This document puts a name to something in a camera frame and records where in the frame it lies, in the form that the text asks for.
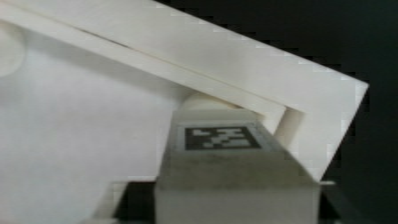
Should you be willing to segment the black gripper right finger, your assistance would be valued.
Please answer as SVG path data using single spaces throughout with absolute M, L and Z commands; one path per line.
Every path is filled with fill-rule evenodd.
M 348 224 L 346 199 L 335 185 L 321 186 L 317 224 Z

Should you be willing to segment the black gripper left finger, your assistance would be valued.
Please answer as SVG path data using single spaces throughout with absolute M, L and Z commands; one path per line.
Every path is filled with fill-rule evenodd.
M 154 224 L 154 183 L 129 182 L 117 203 L 118 224 Z

